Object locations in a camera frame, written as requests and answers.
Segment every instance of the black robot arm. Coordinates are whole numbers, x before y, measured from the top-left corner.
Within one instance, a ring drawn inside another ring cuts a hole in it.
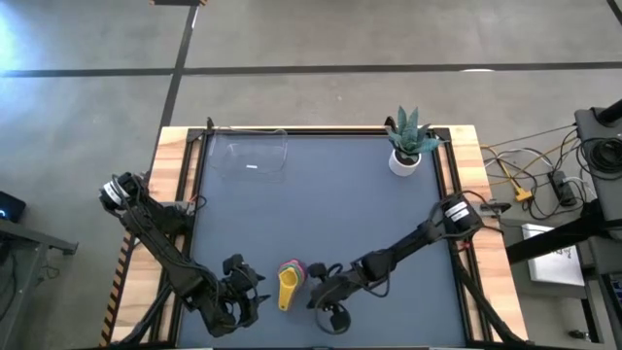
[[[307,308],[315,309],[318,327],[326,333],[345,333],[351,324],[350,314],[341,304],[352,293],[364,290],[377,297],[383,298],[389,292],[389,276],[396,269],[397,264],[414,254],[418,250],[441,239],[465,239],[471,237],[484,224],[470,205],[463,193],[472,193],[483,200],[478,193],[464,191],[452,194],[436,203],[428,218],[417,226],[415,230],[404,236],[399,242],[389,248],[373,251],[361,258],[350,262],[351,269],[342,271],[341,264],[334,264],[326,268],[323,263],[314,263],[309,266],[309,275],[319,278],[321,283],[311,291],[311,300]],[[434,222],[438,212],[442,212],[441,220]],[[478,307],[486,314],[487,319],[505,342],[524,341],[515,335],[495,312],[482,292],[470,279],[468,272],[462,266],[460,258],[453,257],[458,262],[457,277],[463,282],[473,296]],[[373,292],[378,286],[385,284],[384,294]],[[318,321],[318,311],[330,311],[332,331],[322,326]]]
[[[172,291],[189,311],[198,310],[214,336],[223,336],[258,319],[259,304],[269,296],[258,296],[256,286],[264,277],[236,254],[223,262],[225,278],[218,280],[207,267],[183,256],[164,233],[185,234],[193,220],[179,207],[164,207],[149,196],[142,179],[124,173],[102,188],[99,199],[104,209],[120,219],[167,271]],[[254,291],[253,297],[247,293]],[[240,314],[236,322],[233,305]]]

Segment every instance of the clear plastic container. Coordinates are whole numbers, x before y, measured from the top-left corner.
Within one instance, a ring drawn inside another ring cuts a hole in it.
[[[227,179],[282,182],[288,134],[220,127],[210,145],[208,164]]]

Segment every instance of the yellow cable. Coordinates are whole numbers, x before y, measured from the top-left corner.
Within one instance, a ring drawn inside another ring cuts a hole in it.
[[[487,145],[480,145],[479,146],[480,149],[482,150],[487,150],[490,153],[492,153],[493,155],[495,155],[495,159],[499,159],[499,154],[497,154],[497,152],[495,150],[493,150],[492,148],[490,148]],[[520,190],[520,185],[516,182],[516,180],[512,180],[512,175],[510,175],[509,171],[507,171],[507,168],[505,167],[505,164],[503,164],[500,161],[497,161],[497,164],[501,167],[501,170],[503,170],[503,172],[505,173],[505,177],[507,178],[507,180],[509,180],[510,184],[514,187],[514,190],[516,190],[517,192],[519,192]]]
[[[576,137],[571,138],[570,140],[566,141],[565,143],[563,143],[563,144],[561,144],[561,145],[559,145],[559,146],[557,146],[557,147],[555,147],[555,148],[552,148],[552,149],[550,149],[550,150],[548,150],[548,151],[544,152],[543,154],[541,154],[541,155],[540,155],[540,156],[538,156],[538,157],[535,157],[535,158],[534,158],[532,161],[530,161],[527,165],[525,165],[523,168],[521,168],[520,170],[518,170],[518,171],[516,172],[516,174],[514,174],[514,176],[519,175],[519,174],[520,174],[520,173],[522,173],[522,172],[525,172],[525,170],[527,170],[527,168],[529,168],[530,166],[534,165],[534,163],[536,163],[536,161],[537,161],[538,159],[540,159],[540,158],[542,158],[542,157],[544,157],[544,156],[547,156],[547,155],[549,155],[549,154],[552,154],[553,152],[555,152],[555,151],[557,151],[557,150],[561,149],[562,147],[566,146],[566,145],[567,145],[567,144],[569,144],[570,142],[573,142],[574,140],[576,140]],[[507,180],[497,181],[497,182],[494,182],[494,183],[490,183],[489,185],[490,185],[490,186],[494,186],[494,185],[501,185],[501,184],[505,184],[505,183],[511,182],[512,180],[513,180],[513,177],[512,177],[512,176],[510,176]]]
[[[505,167],[505,164],[503,164],[499,160],[499,155],[497,154],[497,152],[493,148],[491,148],[489,146],[486,146],[486,145],[481,145],[480,148],[483,149],[483,150],[488,150],[493,155],[495,155],[495,159],[497,160],[497,164],[501,167],[501,169],[505,173],[505,177],[507,177],[507,180],[509,180],[509,183],[512,185],[512,187],[514,188],[514,191],[516,192],[516,197],[515,197],[516,201],[522,202],[522,201],[530,199],[530,198],[532,198],[534,196],[531,191],[523,189],[521,187],[521,185],[518,183],[518,181],[516,181],[516,179],[512,178],[512,175],[510,175],[509,171],[507,171],[507,168]]]

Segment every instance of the concrete floor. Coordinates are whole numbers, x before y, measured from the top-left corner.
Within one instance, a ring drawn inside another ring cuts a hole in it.
[[[0,70],[170,68],[187,15],[144,0],[5,0]],[[622,26],[605,0],[210,0],[186,66],[614,60]],[[26,200],[27,226],[81,242],[72,259],[50,256],[61,275],[38,288],[24,349],[97,343],[121,244],[97,189],[111,173],[149,167],[169,83],[0,78],[0,147],[12,149],[0,155],[0,190]],[[171,123],[380,123],[398,105],[419,106],[422,122],[475,124],[494,144],[570,124],[575,109],[606,106],[621,90],[622,70],[185,77]],[[564,134],[507,147],[546,150]],[[577,173],[571,161],[565,170]],[[511,190],[495,196],[510,200]],[[564,335],[583,322],[580,310],[562,312],[575,300],[520,299],[532,340],[613,348]]]

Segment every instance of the wooden board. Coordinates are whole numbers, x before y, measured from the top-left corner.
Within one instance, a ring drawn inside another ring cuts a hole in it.
[[[268,129],[275,127],[283,128],[369,128],[380,129],[382,126],[233,126],[232,128],[247,129]],[[472,190],[480,193],[484,198],[490,199],[492,193],[488,185],[488,178],[483,164],[483,159],[479,150],[479,142],[473,125],[436,125],[435,127],[448,127],[451,131],[452,145],[456,163],[458,165],[460,181],[463,190]],[[186,146],[186,136],[190,127],[175,126],[165,127],[158,140],[157,151],[155,154],[154,167],[150,181],[150,191],[152,196],[159,201],[172,201],[175,199],[178,179],[182,165],[184,148]],[[187,179],[185,199],[190,198],[193,176],[198,159],[198,144],[195,143],[192,149],[189,177]],[[447,159],[444,152],[441,154],[441,164],[445,175],[447,191],[451,193],[451,178],[447,167]],[[480,200],[472,195],[467,195],[468,199],[476,205]],[[485,220],[486,225],[497,227],[498,222],[492,219]],[[497,310],[501,318],[507,323],[514,333],[527,339],[527,331],[523,321],[523,315],[516,296],[514,281],[512,279],[509,262],[505,254],[505,247],[501,235],[490,229],[482,229],[473,238],[473,247],[477,257],[480,279],[484,295]],[[121,295],[121,300],[117,302],[111,298],[111,302],[119,307],[116,322],[104,325],[104,331],[108,329],[109,337],[112,341],[123,339],[133,329],[136,322],[140,320],[145,311],[156,297],[157,284],[161,268],[144,246],[139,245],[132,249],[128,265],[125,267],[126,276],[122,291],[113,287],[111,295],[115,292]],[[479,328],[478,313],[476,305],[470,296],[467,296],[469,316],[473,326],[473,338],[483,339],[482,331]],[[160,328],[159,338],[166,339],[170,325],[170,315],[172,298],[167,302],[164,309],[164,317]],[[112,312],[107,310],[106,318],[112,318]],[[103,338],[102,331],[101,345],[107,342]],[[495,340],[501,341],[494,333]]]

